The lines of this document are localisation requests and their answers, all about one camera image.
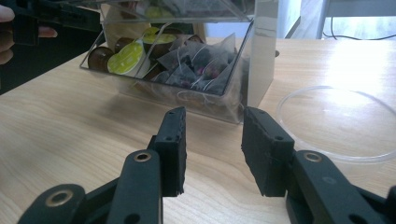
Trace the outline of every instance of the clear plastic lid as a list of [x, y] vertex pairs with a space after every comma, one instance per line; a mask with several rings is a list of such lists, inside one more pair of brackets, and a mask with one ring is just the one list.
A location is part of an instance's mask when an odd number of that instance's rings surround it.
[[[252, 21], [255, 0], [60, 0], [73, 6], [101, 8], [109, 22]], [[120, 18], [107, 13], [120, 14]]]
[[300, 89], [281, 100], [276, 116], [297, 150], [349, 163], [396, 158], [396, 112], [367, 93], [329, 86]]

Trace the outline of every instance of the finger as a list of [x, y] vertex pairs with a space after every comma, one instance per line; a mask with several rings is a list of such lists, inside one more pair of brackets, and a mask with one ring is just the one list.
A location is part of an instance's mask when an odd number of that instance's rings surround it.
[[0, 22], [12, 21], [14, 18], [15, 14], [11, 8], [0, 5]]
[[0, 32], [0, 52], [10, 49], [13, 45], [12, 33]]
[[46, 26], [38, 27], [38, 36], [39, 37], [56, 37], [57, 35], [58, 35], [58, 33], [50, 27], [46, 27]]
[[11, 60], [12, 56], [14, 56], [14, 53], [12, 53], [11, 49], [0, 52], [0, 64], [7, 63], [9, 60]]

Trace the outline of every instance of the transparent plastic disc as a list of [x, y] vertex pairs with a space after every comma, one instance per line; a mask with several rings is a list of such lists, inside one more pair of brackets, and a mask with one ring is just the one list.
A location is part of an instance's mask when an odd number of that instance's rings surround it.
[[350, 163], [396, 158], [396, 112], [364, 92], [329, 86], [300, 89], [282, 99], [276, 118], [296, 149]]

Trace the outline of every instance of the screw hole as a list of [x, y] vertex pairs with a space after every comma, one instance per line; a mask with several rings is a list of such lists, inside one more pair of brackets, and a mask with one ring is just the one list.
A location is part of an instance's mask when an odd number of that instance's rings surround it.
[[349, 215], [349, 219], [356, 224], [367, 224], [367, 221], [363, 217], [355, 214]]
[[124, 219], [124, 224], [136, 224], [139, 223], [140, 216], [138, 214], [131, 214]]
[[151, 155], [147, 152], [142, 152], [134, 156], [135, 161], [148, 161], [151, 159]]
[[70, 189], [61, 189], [52, 193], [46, 200], [46, 206], [57, 207], [67, 203], [73, 197], [73, 191]]
[[320, 162], [321, 161], [321, 157], [313, 152], [306, 152], [304, 154], [304, 157], [309, 160], [309, 161], [313, 161], [313, 162]]

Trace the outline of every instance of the white wall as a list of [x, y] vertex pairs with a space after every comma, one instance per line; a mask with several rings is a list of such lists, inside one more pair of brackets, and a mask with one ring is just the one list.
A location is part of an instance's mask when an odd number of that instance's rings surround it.
[[301, 0], [279, 0], [276, 37], [285, 36], [300, 17]]
[[[301, 0], [279, 0], [276, 37], [285, 38], [291, 27], [300, 17]], [[243, 22], [219, 22], [206, 23], [205, 34], [212, 37], [226, 37], [235, 33], [237, 37], [243, 37], [248, 29], [248, 23]]]

